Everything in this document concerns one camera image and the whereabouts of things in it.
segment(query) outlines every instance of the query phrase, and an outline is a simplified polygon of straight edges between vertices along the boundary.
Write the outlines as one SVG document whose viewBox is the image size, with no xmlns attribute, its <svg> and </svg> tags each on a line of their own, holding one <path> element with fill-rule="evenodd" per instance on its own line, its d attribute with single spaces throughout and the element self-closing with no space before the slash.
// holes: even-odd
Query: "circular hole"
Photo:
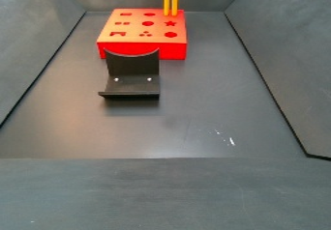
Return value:
<svg viewBox="0 0 331 230">
<path fill-rule="evenodd" d="M 144 21 L 144 22 L 142 22 L 142 24 L 143 24 L 144 26 L 151 26 L 151 25 L 154 25 L 154 22 L 152 22 L 152 21 Z"/>
<path fill-rule="evenodd" d="M 166 36 L 167 38 L 174 38 L 174 37 L 176 37 L 176 33 L 167 32 L 167 33 L 164 33 L 164 36 Z"/>
</svg>

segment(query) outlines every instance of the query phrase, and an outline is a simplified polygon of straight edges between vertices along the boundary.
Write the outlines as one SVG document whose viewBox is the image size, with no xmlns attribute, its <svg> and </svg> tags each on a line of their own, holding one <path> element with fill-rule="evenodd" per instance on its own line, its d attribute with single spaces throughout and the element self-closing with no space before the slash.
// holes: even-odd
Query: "black plastic part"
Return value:
<svg viewBox="0 0 331 230">
<path fill-rule="evenodd" d="M 159 50 L 137 56 L 105 52 L 108 81 L 104 98 L 152 97 L 160 94 L 159 83 Z"/>
</svg>

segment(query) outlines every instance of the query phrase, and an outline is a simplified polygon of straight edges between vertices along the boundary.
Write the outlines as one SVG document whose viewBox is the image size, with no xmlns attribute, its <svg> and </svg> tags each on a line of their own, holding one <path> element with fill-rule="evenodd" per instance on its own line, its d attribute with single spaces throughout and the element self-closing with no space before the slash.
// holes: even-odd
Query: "shape sorter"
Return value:
<svg viewBox="0 0 331 230">
<path fill-rule="evenodd" d="M 186 58 L 183 11 L 164 15 L 162 9 L 116 9 L 111 13 L 97 40 L 99 57 L 104 49 L 123 55 L 140 55 L 159 49 L 159 59 Z"/>
</svg>

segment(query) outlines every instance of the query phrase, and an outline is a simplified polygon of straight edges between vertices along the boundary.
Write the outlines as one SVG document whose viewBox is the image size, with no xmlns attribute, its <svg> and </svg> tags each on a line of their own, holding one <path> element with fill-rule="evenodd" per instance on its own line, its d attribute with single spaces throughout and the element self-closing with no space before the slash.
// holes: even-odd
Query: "black bracket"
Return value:
<svg viewBox="0 0 331 230">
<path fill-rule="evenodd" d="M 159 83 L 159 50 L 137 56 L 105 52 L 108 82 L 104 92 L 97 94 L 104 98 L 117 97 L 158 97 Z"/>
</svg>

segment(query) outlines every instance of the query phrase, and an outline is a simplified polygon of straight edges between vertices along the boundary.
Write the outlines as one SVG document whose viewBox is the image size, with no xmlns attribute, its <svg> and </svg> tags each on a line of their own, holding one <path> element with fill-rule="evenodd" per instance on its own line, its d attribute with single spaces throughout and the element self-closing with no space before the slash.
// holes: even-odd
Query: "bin floor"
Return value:
<svg viewBox="0 0 331 230">
<path fill-rule="evenodd" d="M 302 158 L 221 13 L 186 13 L 187 59 L 160 61 L 158 101 L 105 101 L 87 13 L 0 131 L 0 158 Z"/>
</svg>

